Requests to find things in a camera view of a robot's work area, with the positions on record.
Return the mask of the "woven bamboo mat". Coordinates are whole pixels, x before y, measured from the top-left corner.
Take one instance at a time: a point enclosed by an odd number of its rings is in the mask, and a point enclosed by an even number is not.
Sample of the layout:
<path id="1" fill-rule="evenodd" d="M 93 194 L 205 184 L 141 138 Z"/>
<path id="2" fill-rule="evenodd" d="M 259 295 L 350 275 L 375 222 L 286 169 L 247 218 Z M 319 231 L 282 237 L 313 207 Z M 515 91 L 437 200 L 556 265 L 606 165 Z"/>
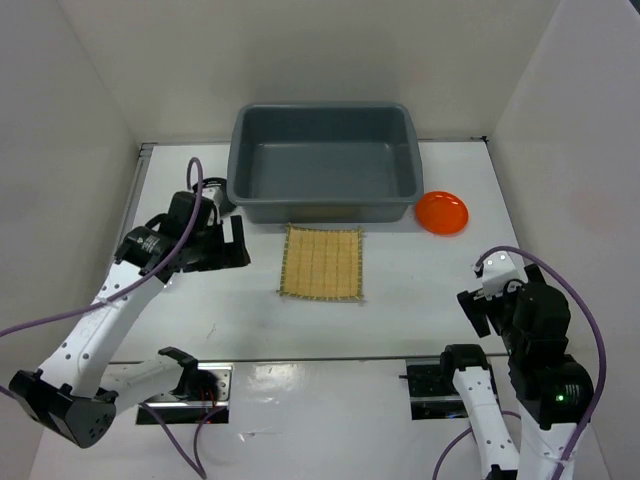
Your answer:
<path id="1" fill-rule="evenodd" d="M 363 230 L 289 224 L 278 294 L 301 300 L 363 300 Z"/>

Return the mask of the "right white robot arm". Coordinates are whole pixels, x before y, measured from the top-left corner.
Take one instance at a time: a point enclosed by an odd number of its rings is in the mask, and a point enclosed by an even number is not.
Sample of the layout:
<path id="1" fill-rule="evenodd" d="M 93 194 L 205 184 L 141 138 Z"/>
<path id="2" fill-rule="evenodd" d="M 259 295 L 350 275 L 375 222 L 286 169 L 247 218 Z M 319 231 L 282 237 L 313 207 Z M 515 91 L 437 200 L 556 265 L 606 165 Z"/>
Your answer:
<path id="1" fill-rule="evenodd" d="M 479 336 L 496 333 L 508 353 L 509 379 L 518 401 L 521 442 L 514 444 L 495 398 L 487 357 L 476 344 L 452 344 L 440 355 L 438 381 L 458 393 L 480 457 L 482 479 L 570 479 L 571 442 L 594 396 L 586 369 L 567 353 L 571 319 L 564 294 L 540 268 L 525 268 L 458 294 Z"/>

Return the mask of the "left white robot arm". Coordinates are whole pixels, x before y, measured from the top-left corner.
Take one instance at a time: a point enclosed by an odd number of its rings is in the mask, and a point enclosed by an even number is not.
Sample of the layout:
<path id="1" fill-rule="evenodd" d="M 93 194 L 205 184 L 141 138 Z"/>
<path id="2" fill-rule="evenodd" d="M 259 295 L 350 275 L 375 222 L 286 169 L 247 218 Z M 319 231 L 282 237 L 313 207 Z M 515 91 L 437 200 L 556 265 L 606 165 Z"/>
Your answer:
<path id="1" fill-rule="evenodd" d="M 174 194 L 168 212 L 130 231 L 117 248 L 95 301 L 36 370 L 18 371 L 9 389 L 26 413 L 80 448 L 95 445 L 117 415 L 156 395 L 215 400 L 221 379 L 192 355 L 164 347 L 118 374 L 106 369 L 134 322 L 177 273 L 245 267 L 250 257 L 240 216 L 224 238 L 215 203 Z"/>

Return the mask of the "grey plastic bin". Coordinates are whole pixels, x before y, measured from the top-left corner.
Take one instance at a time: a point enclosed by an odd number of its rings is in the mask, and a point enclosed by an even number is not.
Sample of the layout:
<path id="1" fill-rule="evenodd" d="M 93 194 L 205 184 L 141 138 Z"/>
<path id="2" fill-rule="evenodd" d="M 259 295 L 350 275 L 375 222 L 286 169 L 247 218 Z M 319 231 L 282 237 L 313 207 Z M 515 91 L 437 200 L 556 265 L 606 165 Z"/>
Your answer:
<path id="1" fill-rule="evenodd" d="M 227 195 L 255 224 L 396 222 L 423 193 L 400 104 L 253 103 L 238 113 Z"/>

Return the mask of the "black round plate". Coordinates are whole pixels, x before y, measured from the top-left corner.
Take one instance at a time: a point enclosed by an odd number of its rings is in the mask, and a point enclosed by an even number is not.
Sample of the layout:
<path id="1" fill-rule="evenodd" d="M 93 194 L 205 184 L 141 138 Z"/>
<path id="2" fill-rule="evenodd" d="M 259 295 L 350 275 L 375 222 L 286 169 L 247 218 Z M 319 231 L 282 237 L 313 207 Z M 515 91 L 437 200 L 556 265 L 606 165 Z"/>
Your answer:
<path id="1" fill-rule="evenodd" d="M 237 208 L 227 195 L 227 180 L 225 178 L 207 177 L 203 180 L 203 189 L 214 190 L 213 201 L 221 216 L 231 214 Z"/>

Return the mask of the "orange plastic plate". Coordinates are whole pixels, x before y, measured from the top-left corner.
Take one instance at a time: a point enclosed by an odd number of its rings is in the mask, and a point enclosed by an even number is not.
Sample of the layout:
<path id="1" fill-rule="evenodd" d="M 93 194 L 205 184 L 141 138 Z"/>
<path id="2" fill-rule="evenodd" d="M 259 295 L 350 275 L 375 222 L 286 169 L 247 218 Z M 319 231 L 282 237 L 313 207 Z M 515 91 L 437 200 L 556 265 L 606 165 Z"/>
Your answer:
<path id="1" fill-rule="evenodd" d="M 431 191 L 415 205 L 416 220 L 426 231 L 441 236 L 462 232 L 468 224 L 465 203 L 452 193 Z"/>

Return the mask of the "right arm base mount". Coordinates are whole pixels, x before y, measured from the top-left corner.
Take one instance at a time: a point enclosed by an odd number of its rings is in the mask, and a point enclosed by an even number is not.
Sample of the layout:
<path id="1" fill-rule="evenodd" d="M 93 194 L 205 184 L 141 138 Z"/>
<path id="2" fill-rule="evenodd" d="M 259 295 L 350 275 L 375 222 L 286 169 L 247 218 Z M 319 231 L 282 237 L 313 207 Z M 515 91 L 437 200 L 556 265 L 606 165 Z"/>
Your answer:
<path id="1" fill-rule="evenodd" d="M 467 418 L 463 398 L 454 388 L 439 357 L 407 359 L 406 372 L 411 419 L 439 420 Z"/>

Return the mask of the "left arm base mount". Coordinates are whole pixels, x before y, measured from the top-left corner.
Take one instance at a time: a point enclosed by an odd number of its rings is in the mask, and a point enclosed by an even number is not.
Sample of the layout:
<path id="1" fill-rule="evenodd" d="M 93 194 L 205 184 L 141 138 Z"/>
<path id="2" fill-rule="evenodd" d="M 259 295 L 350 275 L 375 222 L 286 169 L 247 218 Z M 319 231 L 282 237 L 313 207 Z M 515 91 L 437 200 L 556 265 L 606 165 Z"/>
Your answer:
<path id="1" fill-rule="evenodd" d="M 204 382 L 189 393 L 161 392 L 146 401 L 165 424 L 196 425 L 203 419 L 208 424 L 228 423 L 233 365 L 204 362 L 199 370 Z"/>

